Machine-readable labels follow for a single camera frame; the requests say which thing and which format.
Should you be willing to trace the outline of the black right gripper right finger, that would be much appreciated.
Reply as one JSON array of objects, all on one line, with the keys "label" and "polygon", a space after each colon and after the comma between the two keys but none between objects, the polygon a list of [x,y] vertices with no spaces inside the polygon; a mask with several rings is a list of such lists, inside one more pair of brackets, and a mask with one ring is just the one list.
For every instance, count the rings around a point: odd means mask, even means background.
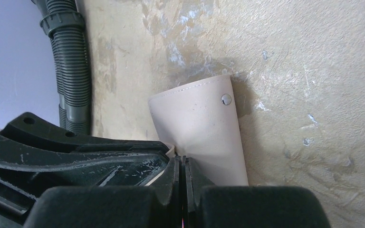
[{"label": "black right gripper right finger", "polygon": [[317,197],[295,186],[217,186],[182,158],[186,228],[329,228]]}]

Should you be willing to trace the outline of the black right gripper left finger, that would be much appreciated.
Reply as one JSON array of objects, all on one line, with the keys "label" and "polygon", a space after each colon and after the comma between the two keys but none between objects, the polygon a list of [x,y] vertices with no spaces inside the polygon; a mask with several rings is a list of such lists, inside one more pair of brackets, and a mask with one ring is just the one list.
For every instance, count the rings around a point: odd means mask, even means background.
[{"label": "black right gripper left finger", "polygon": [[54,187],[33,206],[25,228],[179,228],[181,158],[150,186]]}]

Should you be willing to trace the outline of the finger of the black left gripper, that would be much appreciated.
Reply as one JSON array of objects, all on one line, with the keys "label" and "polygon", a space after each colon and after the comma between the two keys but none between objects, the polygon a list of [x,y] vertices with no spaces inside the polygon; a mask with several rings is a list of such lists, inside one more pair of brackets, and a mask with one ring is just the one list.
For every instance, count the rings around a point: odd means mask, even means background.
[{"label": "finger of the black left gripper", "polygon": [[77,134],[23,113],[0,129],[0,228],[22,227],[53,187],[150,185],[169,155],[159,141]]}]

